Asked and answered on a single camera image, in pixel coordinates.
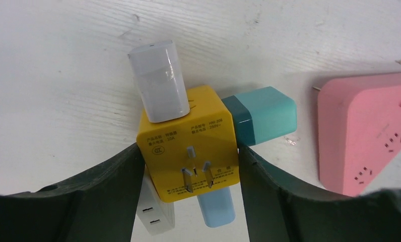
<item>socket hole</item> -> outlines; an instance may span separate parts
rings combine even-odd
[[[155,223],[159,223],[160,222],[160,219],[158,219],[158,220],[153,220],[153,221],[150,221],[150,224],[155,224]]]
[[[146,212],[149,212],[149,211],[153,211],[153,208],[146,208],[146,209],[143,209],[143,213],[146,213]]]

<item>white charger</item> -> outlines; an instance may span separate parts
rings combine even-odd
[[[151,235],[161,234],[175,227],[174,203],[160,200],[147,167],[141,185],[137,216]]]
[[[151,123],[176,119],[190,112],[181,65],[172,40],[137,47],[128,56]]]

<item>power strip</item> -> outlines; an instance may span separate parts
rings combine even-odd
[[[175,227],[174,203],[160,200],[147,167],[141,185],[137,216],[150,235],[157,235]]]
[[[359,195],[401,151],[401,73],[329,81],[318,123],[320,181]]]

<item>blue charger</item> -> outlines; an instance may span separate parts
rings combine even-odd
[[[257,145],[297,129],[294,100],[273,87],[239,93],[222,102],[232,114],[238,144]],[[229,224],[236,217],[229,187],[198,195],[197,200],[208,227]]]

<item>plug prong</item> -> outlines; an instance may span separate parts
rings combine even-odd
[[[183,172],[184,188],[189,193],[193,193],[193,186],[191,184],[191,178],[190,178],[192,173],[186,168],[183,168],[181,171]]]
[[[211,188],[214,184],[214,177],[213,177],[213,173],[211,171],[211,162],[209,162],[209,161],[205,162],[202,172],[205,173],[205,176],[207,178],[208,187]]]
[[[187,147],[187,154],[190,159],[196,158],[196,152],[194,151],[193,146]]]

